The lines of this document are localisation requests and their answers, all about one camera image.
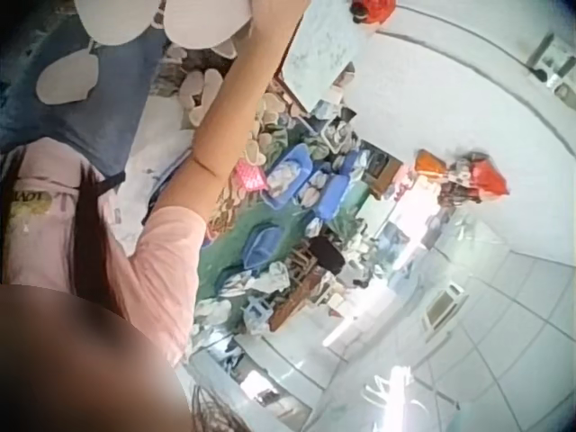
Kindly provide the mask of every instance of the white tiled wall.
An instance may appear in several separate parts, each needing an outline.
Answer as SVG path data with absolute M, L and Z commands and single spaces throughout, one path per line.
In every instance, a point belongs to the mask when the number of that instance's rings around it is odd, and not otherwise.
M 388 334 L 364 341 L 359 356 L 338 371 L 315 413 L 319 420 L 307 430 L 344 430 L 321 411 L 341 415 L 361 400 L 375 374 L 386 377 L 395 365 L 419 365 L 419 380 L 462 406 L 456 410 L 414 383 L 408 395 L 428 413 L 410 408 L 406 432 L 555 431 L 575 412 L 574 269 L 514 253 L 480 222 L 462 241 L 457 234 L 457 227 L 448 229 L 440 252 L 431 251 L 419 266 L 429 287 L 421 304 Z M 419 319 L 450 280 L 470 297 L 427 343 Z M 370 431 L 363 424 L 350 419 L 346 430 Z

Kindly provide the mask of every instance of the person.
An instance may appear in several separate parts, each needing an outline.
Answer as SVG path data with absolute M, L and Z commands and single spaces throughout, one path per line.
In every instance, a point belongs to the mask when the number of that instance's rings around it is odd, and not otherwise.
M 48 106 L 35 94 L 41 71 L 89 42 L 77 17 L 59 25 L 10 88 L 0 115 L 2 284 L 95 303 L 177 365 L 193 325 L 206 222 L 308 3 L 252 0 L 247 43 L 132 256 L 110 231 L 110 198 L 123 179 L 166 35 L 149 28 L 124 45 L 97 47 L 100 75 L 87 99 Z

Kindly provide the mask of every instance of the window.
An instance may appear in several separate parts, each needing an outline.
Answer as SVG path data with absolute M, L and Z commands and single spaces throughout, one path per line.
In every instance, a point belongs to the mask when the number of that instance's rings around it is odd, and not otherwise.
M 430 340 L 464 305 L 468 295 L 456 283 L 450 283 L 427 307 L 422 324 Z

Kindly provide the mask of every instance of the whiteboard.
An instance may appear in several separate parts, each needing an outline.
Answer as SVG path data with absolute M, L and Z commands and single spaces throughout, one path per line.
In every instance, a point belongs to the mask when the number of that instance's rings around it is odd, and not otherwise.
M 282 67 L 284 84 L 311 112 L 374 34 L 355 24 L 348 0 L 312 0 Z

